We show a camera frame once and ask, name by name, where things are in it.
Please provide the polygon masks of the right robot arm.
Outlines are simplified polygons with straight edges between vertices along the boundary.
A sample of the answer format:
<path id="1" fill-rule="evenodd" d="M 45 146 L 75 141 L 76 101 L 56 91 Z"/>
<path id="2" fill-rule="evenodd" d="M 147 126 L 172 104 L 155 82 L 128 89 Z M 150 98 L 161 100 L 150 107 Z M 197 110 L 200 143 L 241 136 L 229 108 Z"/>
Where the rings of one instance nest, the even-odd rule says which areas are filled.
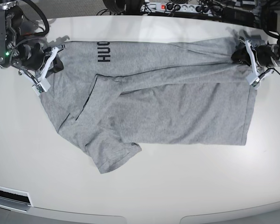
<path id="1" fill-rule="evenodd" d="M 64 66 L 58 56 L 49 61 L 53 48 L 44 42 L 44 37 L 49 33 L 47 17 L 34 2 L 24 2 L 39 15 L 44 28 L 37 33 L 23 33 L 21 25 L 24 20 L 36 24 L 27 18 L 18 1 L 0 0 L 0 67 L 12 66 L 23 71 L 42 72 L 48 63 L 48 72 L 62 71 Z"/>

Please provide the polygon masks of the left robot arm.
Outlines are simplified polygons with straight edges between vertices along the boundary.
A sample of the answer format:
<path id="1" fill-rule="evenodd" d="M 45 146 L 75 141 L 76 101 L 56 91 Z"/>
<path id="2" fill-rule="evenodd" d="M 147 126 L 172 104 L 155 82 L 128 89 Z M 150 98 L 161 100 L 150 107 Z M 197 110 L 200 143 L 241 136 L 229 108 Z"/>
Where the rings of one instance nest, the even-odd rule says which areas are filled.
<path id="1" fill-rule="evenodd" d="M 280 32 L 273 28 L 273 7 L 280 3 L 280 0 L 269 0 L 260 11 L 260 27 L 271 38 L 277 40 L 275 44 L 270 44 L 259 37 L 245 38 L 240 37 L 240 44 L 232 54 L 231 59 L 234 63 L 244 63 L 252 65 L 252 57 L 248 51 L 252 51 L 256 66 L 260 67 L 280 67 Z"/>

